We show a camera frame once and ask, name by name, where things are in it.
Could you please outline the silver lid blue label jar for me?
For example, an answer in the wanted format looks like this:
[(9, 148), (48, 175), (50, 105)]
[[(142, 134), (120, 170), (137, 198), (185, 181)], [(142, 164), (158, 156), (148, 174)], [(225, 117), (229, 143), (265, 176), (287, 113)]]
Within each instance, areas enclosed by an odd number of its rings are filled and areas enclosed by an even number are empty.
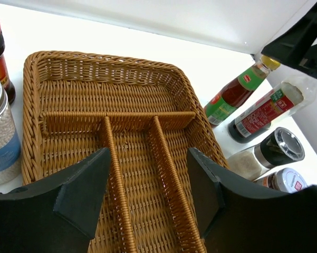
[(21, 173), (21, 143), (8, 102), (0, 83), (0, 184)]

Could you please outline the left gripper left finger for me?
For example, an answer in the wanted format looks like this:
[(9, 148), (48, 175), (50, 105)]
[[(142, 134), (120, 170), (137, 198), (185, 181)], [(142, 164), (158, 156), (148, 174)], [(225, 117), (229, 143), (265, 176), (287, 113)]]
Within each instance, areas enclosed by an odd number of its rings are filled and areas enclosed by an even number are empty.
[(87, 252), (111, 167), (102, 148), (41, 180), (0, 193), (0, 252)]

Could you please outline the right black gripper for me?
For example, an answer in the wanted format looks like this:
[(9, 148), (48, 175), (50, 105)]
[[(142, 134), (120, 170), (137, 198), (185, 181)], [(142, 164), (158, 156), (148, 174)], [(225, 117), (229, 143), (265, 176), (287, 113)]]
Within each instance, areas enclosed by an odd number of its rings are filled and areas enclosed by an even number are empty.
[(317, 79), (317, 2), (287, 32), (265, 45), (261, 54)]

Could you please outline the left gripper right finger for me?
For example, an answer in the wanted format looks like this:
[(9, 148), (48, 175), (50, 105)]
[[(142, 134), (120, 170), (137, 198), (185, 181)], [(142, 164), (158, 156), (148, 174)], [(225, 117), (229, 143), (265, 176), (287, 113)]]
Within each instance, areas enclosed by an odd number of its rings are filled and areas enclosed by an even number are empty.
[(284, 193), (221, 167), (196, 148), (187, 168), (208, 252), (317, 252), (317, 186)]

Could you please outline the yellow cap green label bottle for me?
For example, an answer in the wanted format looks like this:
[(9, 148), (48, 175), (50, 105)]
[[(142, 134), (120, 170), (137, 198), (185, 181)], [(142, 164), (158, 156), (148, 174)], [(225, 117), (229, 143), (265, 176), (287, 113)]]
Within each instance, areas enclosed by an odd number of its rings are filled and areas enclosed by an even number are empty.
[(262, 55), (244, 72), (226, 84), (204, 107), (209, 123), (216, 127), (241, 107), (280, 62)]

